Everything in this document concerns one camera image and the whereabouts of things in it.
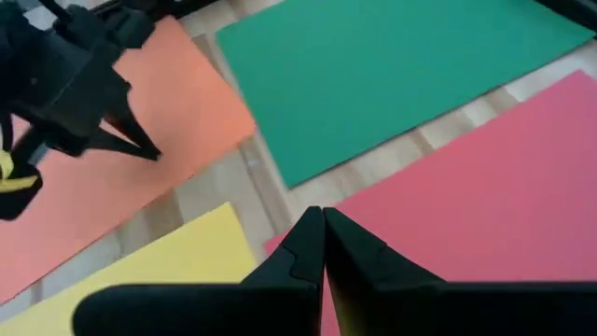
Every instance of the pink paper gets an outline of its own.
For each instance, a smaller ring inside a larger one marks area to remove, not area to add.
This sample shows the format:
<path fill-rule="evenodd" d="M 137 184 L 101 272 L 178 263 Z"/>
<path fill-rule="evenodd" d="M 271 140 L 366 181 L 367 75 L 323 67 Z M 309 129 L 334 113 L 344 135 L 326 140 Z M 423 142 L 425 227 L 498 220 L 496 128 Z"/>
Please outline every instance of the pink paper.
<path fill-rule="evenodd" d="M 285 234 L 281 234 L 271 238 L 264 244 L 265 250 L 270 255 L 283 241 Z M 336 318 L 336 309 L 334 308 L 334 301 L 332 300 L 332 293 L 327 281 L 327 273 L 324 273 L 324 297 L 321 307 L 321 336 L 340 336 L 340 328 L 338 327 L 338 319 Z"/>

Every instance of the wooden floor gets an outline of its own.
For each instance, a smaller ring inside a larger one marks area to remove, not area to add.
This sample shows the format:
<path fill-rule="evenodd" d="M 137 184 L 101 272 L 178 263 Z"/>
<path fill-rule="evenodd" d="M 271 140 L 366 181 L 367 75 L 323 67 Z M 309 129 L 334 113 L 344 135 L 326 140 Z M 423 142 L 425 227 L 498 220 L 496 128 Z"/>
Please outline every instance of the wooden floor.
<path fill-rule="evenodd" d="M 101 2 L 79 0 L 78 3 L 81 1 L 88 7 Z M 73 2 L 76 1 L 67 0 L 62 4 Z M 238 90 L 215 42 L 215 32 L 278 2 L 219 0 L 180 21 L 197 47 L 209 57 L 229 84 Z M 28 13 L 28 17 L 38 26 L 49 26 L 49 15 L 41 8 Z M 597 78 L 596 42 L 591 41 L 557 62 L 491 91 L 468 105 L 402 134 L 291 190 L 283 184 L 263 138 L 257 134 L 0 307 L 0 321 L 227 201 L 236 210 L 256 255 L 263 259 L 261 245 L 274 234 L 285 231 L 307 206 L 334 204 L 400 171 L 577 69 L 584 69 Z"/>

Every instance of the red paper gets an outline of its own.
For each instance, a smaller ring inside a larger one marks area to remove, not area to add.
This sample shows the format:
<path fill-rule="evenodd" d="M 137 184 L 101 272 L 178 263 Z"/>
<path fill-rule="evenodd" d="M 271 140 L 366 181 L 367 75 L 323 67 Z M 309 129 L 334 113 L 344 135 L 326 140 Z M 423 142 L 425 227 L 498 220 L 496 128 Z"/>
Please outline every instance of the red paper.
<path fill-rule="evenodd" d="M 338 209 L 447 280 L 597 280 L 596 125 L 576 72 Z"/>
<path fill-rule="evenodd" d="M 44 188 L 16 221 L 0 222 L 0 303 L 253 133 L 240 98 L 174 18 L 115 68 L 131 82 L 132 110 L 162 157 L 50 152 L 39 165 Z"/>
<path fill-rule="evenodd" d="M 264 245 L 268 255 L 278 247 L 278 245 L 286 237 L 281 234 L 271 238 Z M 334 301 L 332 300 L 332 292 L 329 289 L 329 282 L 327 281 L 327 273 L 324 272 L 324 297 L 321 307 L 321 336 L 340 336 L 340 328 L 338 327 L 338 319 L 336 318 L 336 309 L 334 308 Z"/>

